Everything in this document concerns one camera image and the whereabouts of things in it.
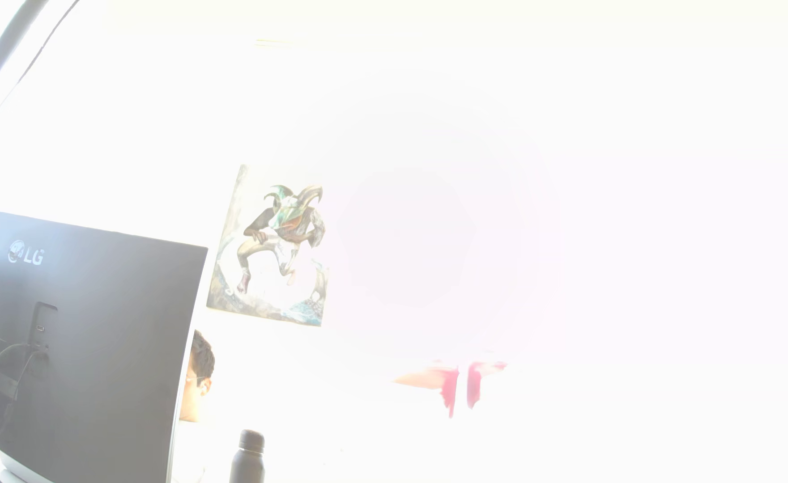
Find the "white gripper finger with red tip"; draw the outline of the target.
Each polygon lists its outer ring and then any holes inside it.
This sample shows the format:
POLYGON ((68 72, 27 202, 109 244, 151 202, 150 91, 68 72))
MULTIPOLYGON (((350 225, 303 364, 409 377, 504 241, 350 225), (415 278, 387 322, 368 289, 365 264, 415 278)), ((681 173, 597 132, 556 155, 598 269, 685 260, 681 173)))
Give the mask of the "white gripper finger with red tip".
POLYGON ((455 413, 458 367, 433 365, 410 371, 394 378, 394 383, 412 388, 437 392, 449 418, 455 413))
POLYGON ((489 376, 498 374, 507 367, 506 362, 473 362, 467 371, 466 401, 468 408, 474 408, 481 399, 482 381, 489 376))

